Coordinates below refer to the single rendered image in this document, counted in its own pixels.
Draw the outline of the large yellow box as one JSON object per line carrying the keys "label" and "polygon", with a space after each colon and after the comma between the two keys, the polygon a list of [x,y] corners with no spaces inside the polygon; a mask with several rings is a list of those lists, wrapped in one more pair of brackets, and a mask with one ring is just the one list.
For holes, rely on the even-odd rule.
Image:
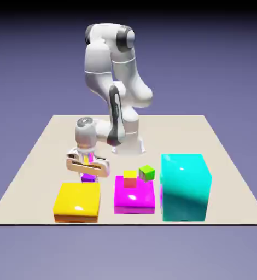
{"label": "large yellow box", "polygon": [[62,183],[53,207],[55,222],[97,222],[100,198],[100,183]]}

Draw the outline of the large magenta box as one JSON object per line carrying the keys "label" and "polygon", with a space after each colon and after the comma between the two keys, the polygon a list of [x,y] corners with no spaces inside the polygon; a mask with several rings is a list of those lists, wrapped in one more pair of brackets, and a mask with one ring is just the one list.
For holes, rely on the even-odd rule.
{"label": "large magenta box", "polygon": [[124,187],[124,177],[115,177],[114,214],[154,214],[155,194],[153,181],[137,178],[135,188]]}

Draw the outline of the large cyan box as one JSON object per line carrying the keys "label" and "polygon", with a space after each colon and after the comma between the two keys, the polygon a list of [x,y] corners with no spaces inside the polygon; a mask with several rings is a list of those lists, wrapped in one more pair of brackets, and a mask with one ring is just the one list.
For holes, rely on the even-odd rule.
{"label": "large cyan box", "polygon": [[201,154],[162,154],[162,220],[205,221],[212,176]]}

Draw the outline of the small yellow cube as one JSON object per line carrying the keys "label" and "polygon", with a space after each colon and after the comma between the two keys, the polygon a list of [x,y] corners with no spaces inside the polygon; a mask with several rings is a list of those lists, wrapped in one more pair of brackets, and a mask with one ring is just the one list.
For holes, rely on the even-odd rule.
{"label": "small yellow cube", "polygon": [[124,188],[137,187],[138,173],[136,170],[124,170]]}

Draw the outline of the small purple cube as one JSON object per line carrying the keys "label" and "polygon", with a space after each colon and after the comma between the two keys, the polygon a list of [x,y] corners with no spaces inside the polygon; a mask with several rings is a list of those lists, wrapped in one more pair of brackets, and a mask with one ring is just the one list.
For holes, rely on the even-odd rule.
{"label": "small purple cube", "polygon": [[81,173],[80,179],[82,183],[94,183],[96,181],[96,177],[91,174]]}

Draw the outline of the small green cube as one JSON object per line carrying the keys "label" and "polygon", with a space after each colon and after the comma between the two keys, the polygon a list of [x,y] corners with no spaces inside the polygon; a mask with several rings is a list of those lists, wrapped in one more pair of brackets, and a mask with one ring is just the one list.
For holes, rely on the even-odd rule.
{"label": "small green cube", "polygon": [[139,177],[145,182],[154,180],[155,178],[155,170],[149,165],[140,167],[138,174]]}

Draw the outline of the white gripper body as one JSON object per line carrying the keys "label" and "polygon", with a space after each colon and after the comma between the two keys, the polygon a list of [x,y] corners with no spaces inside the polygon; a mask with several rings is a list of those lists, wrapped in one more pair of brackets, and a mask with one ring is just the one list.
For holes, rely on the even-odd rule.
{"label": "white gripper body", "polygon": [[66,166],[70,171],[87,173],[96,177],[108,177],[110,164],[106,158],[95,155],[93,151],[71,149],[66,156]]}

